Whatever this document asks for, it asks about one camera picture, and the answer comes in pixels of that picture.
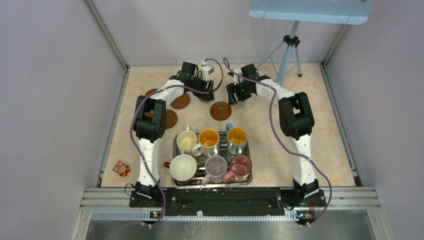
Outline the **light brown coaster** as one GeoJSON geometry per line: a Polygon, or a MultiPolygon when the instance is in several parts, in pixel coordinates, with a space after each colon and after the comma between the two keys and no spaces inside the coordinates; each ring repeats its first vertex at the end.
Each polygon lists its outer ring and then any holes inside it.
{"type": "Polygon", "coordinates": [[[213,101],[213,100],[203,99],[203,98],[200,98],[200,97],[198,99],[199,99],[199,101],[201,101],[203,103],[210,103],[210,102],[213,101]]]}

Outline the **white red-bottom cup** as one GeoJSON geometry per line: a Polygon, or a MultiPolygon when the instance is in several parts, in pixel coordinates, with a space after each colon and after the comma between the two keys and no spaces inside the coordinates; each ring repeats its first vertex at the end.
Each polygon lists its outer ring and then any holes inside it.
{"type": "Polygon", "coordinates": [[[188,154],[177,155],[172,161],[164,162],[163,166],[169,169],[174,180],[180,182],[190,181],[197,172],[197,162],[188,154]]]}

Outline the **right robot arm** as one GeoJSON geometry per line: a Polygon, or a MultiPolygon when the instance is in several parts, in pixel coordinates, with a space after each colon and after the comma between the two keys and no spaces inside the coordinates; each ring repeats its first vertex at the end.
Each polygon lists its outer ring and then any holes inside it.
{"type": "Polygon", "coordinates": [[[293,200],[299,206],[307,206],[319,192],[319,182],[312,163],[311,138],[315,119],[308,95],[295,93],[275,83],[267,75],[259,75],[254,64],[233,68],[228,73],[233,82],[227,85],[229,104],[235,105],[256,94],[277,106],[279,126],[282,133],[290,139],[294,150],[285,150],[295,156],[293,177],[293,200]]]}

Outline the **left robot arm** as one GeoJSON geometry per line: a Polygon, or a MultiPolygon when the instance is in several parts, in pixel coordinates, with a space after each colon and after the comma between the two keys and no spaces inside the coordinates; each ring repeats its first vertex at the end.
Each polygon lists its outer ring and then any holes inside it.
{"type": "Polygon", "coordinates": [[[201,66],[183,62],[181,69],[169,77],[157,91],[140,95],[130,127],[130,138],[140,155],[137,182],[130,195],[131,208],[162,207],[165,192],[158,173],[159,146],[166,131],[166,110],[178,97],[192,92],[206,101],[214,99],[214,82],[210,75],[214,67],[203,62],[201,66]]]}

